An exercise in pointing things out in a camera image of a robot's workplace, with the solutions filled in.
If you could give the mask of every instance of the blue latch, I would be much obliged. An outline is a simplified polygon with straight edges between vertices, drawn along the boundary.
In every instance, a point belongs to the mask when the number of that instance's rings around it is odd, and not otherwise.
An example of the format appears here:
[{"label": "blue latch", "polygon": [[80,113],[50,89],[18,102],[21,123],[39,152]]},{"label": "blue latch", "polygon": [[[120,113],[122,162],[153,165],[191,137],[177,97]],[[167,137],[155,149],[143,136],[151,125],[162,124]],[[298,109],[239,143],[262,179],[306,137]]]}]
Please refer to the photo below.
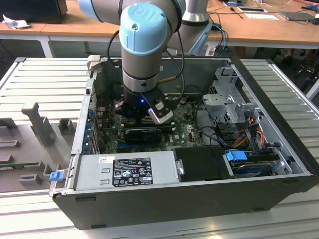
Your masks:
[{"label": "blue latch", "polygon": [[228,161],[246,161],[248,160],[244,151],[230,151],[226,154]]},{"label": "blue latch", "polygon": [[52,172],[49,180],[50,182],[63,181],[63,172]]}]

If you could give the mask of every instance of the power supply label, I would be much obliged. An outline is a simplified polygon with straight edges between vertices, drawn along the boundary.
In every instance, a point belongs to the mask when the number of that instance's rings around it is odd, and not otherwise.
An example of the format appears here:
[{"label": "power supply label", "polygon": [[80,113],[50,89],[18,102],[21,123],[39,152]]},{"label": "power supply label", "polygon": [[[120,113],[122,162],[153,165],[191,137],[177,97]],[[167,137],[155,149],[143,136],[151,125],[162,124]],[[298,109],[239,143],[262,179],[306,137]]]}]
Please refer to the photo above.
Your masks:
[{"label": "power supply label", "polygon": [[114,187],[153,184],[150,158],[116,159],[113,161]]}]

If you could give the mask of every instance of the black side panel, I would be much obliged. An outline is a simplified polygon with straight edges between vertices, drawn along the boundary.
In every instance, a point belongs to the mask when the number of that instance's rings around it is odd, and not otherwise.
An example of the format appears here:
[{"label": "black side panel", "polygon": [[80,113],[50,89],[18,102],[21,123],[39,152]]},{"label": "black side panel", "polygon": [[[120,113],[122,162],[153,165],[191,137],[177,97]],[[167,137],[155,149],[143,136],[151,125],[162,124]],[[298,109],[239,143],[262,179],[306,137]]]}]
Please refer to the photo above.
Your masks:
[{"label": "black side panel", "polygon": [[314,180],[315,177],[309,176],[289,180],[66,195],[54,197],[53,200],[76,228],[86,230],[96,225],[119,227],[269,210],[290,194],[302,192],[304,185],[313,184]]},{"label": "black side panel", "polygon": [[271,100],[267,97],[266,93],[261,89],[259,84],[246,69],[244,64],[237,57],[231,58],[231,63],[236,66],[239,73],[245,79],[254,94],[258,97],[258,100],[265,108],[270,118],[274,121],[279,131],[283,134],[283,136],[285,137],[289,145],[293,148],[307,170],[312,174],[319,175],[319,164],[317,163],[315,158],[312,156],[306,146],[301,142],[299,137],[296,135],[296,133],[293,131],[284,117],[280,114]]}]

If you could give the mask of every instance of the paper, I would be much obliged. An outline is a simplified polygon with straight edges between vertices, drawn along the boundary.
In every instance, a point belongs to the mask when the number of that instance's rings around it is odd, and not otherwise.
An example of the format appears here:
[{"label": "paper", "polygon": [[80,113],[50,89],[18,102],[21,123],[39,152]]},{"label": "paper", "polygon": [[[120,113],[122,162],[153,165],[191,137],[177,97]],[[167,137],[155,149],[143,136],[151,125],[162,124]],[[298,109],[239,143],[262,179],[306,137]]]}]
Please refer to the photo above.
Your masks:
[{"label": "paper", "polygon": [[274,15],[269,14],[245,13],[245,15],[250,19],[279,20]]},{"label": "paper", "polygon": [[7,27],[9,27],[11,29],[14,29],[14,30],[16,30],[17,28],[24,28],[24,27],[29,27],[30,26],[24,20],[13,20],[13,19],[10,19],[10,18],[6,17],[4,14],[3,14],[2,23],[4,25],[6,25]]}]

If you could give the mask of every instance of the light blue cap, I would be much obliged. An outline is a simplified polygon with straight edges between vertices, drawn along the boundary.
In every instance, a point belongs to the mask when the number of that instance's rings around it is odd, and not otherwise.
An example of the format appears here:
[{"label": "light blue cap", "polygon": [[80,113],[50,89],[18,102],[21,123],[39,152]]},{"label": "light blue cap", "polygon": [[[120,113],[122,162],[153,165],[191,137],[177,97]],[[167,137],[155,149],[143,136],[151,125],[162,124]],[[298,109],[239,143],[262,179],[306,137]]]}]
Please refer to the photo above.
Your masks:
[{"label": "light blue cap", "polygon": [[209,36],[209,33],[211,32],[211,28],[212,28],[213,24],[209,23],[206,28],[204,29],[203,33],[201,34],[201,36],[198,38],[198,40],[196,41],[196,43],[193,45],[193,47],[190,49],[190,51],[188,52],[189,54],[192,55],[198,55],[199,53],[201,53],[202,49],[204,48],[204,45],[207,41],[207,38]]},{"label": "light blue cap", "polygon": [[186,11],[186,1],[185,0],[177,0],[179,7],[181,9],[181,15],[183,16]]},{"label": "light blue cap", "polygon": [[230,151],[226,154],[228,161],[247,161],[248,158],[244,151]]},{"label": "light blue cap", "polygon": [[167,28],[166,16],[158,6],[136,3],[122,12],[121,45],[133,55],[150,55],[165,43]]},{"label": "light blue cap", "polygon": [[80,7],[80,10],[89,18],[92,18],[94,20],[99,20],[99,18],[97,17],[97,15],[95,14],[93,5],[91,0],[78,0],[78,4]]}]

